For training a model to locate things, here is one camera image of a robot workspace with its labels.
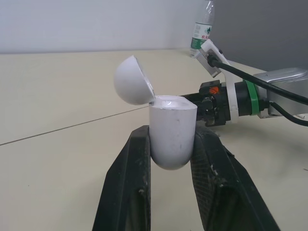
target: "table surface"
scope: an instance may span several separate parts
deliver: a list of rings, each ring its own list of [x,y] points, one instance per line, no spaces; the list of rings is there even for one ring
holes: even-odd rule
[[[108,168],[131,131],[148,124],[148,108],[113,89],[115,68],[132,54],[156,94],[197,92],[212,79],[179,50],[0,55],[0,230],[91,230]],[[307,129],[256,116],[213,129],[281,230],[307,230]],[[152,163],[151,184],[153,231],[203,230],[189,164],[166,171]]]

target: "green band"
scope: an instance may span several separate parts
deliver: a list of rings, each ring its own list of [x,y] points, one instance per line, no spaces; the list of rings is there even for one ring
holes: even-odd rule
[[[251,115],[256,115],[259,113],[259,99],[258,99],[258,94],[256,91],[256,87],[253,83],[246,81],[247,87],[248,87],[248,91],[249,91],[249,95],[250,95],[250,99],[251,99]]]

